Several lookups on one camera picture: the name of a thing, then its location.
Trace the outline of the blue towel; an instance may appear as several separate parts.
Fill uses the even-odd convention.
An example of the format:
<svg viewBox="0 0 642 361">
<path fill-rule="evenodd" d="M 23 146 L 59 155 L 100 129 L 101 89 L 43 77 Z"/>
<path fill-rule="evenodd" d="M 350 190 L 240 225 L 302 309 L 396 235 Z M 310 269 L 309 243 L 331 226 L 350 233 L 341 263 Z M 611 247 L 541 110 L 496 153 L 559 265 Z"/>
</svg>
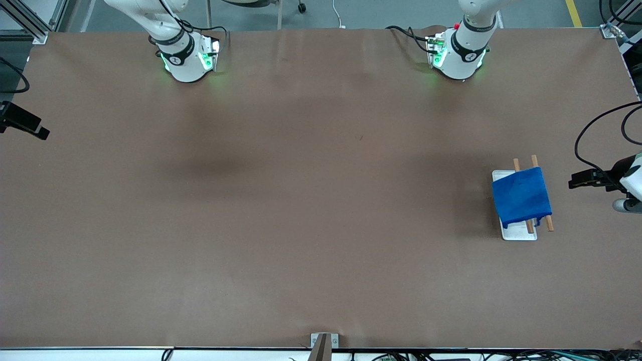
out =
<svg viewBox="0 0 642 361">
<path fill-rule="evenodd" d="M 537 227 L 543 218 L 553 214 L 543 170 L 539 166 L 493 181 L 492 192 L 504 229 L 529 219 L 536 219 Z"/>
</svg>

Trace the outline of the white towel rack wooden bars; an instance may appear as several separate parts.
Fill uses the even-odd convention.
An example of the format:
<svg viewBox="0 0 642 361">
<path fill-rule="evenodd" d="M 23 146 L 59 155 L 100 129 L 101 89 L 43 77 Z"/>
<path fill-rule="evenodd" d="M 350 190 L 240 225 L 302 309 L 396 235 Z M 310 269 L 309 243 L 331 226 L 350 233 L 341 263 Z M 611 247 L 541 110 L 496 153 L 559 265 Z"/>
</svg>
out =
<svg viewBox="0 0 642 361">
<path fill-rule="evenodd" d="M 535 154 L 531 155 L 531 163 L 532 163 L 531 167 L 538 167 L 538 166 L 540 167 L 538 157 Z M 508 174 L 512 174 L 514 172 L 518 172 L 528 168 L 529 167 L 522 167 L 520 160 L 518 160 L 518 158 L 514 158 L 512 170 L 495 170 L 492 172 L 492 183 L 493 181 L 496 181 L 502 177 L 505 177 Z M 542 224 L 545 225 L 546 230 L 548 232 L 553 232 L 555 230 L 553 220 L 552 220 L 552 215 L 543 218 L 540 221 L 539 226 L 541 226 Z M 500 231 L 502 234 L 502 239 L 504 239 L 505 241 L 536 241 L 538 239 L 537 228 L 539 226 L 536 227 L 536 219 L 529 219 L 525 222 L 510 224 L 509 227 L 506 229 L 502 228 L 502 224 L 500 222 Z"/>
</svg>

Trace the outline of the office chair base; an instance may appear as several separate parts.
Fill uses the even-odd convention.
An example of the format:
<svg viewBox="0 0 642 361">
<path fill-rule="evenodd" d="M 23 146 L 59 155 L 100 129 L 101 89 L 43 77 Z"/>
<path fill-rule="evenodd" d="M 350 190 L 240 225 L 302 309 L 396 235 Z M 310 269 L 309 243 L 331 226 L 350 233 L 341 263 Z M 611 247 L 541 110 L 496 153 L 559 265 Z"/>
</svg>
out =
<svg viewBox="0 0 642 361">
<path fill-rule="evenodd" d="M 275 5 L 277 7 L 277 30 L 282 29 L 283 14 L 284 14 L 284 2 L 285 0 L 217 0 L 218 2 L 228 3 L 237 7 L 242 8 L 264 8 L 270 5 Z M 206 2 L 206 30 L 213 30 L 212 22 L 212 2 L 213 0 L 205 0 Z"/>
</svg>

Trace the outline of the aluminium frame profile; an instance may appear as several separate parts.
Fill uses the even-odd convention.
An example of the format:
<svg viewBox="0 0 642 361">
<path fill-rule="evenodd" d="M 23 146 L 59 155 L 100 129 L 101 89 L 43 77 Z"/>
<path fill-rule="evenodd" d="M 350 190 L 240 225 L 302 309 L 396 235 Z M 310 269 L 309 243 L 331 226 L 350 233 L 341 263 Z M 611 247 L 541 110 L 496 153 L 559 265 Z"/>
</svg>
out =
<svg viewBox="0 0 642 361">
<path fill-rule="evenodd" d="M 607 38 L 632 39 L 642 31 L 642 0 L 598 0 L 602 24 Z"/>
<path fill-rule="evenodd" d="M 57 31 L 69 0 L 0 0 L 0 39 L 45 44 Z"/>
</svg>

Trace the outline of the small metal bracket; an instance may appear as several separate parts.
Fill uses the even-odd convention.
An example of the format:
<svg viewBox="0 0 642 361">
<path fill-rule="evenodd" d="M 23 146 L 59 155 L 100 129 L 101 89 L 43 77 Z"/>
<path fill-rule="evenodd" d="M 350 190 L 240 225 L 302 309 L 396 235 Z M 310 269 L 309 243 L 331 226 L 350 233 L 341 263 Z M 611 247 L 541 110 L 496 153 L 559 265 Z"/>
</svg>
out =
<svg viewBox="0 0 642 361">
<path fill-rule="evenodd" d="M 310 334 L 310 349 L 312 349 L 318 338 L 327 334 L 327 343 L 331 345 L 331 348 L 336 349 L 340 347 L 339 334 L 338 333 L 312 333 Z"/>
</svg>

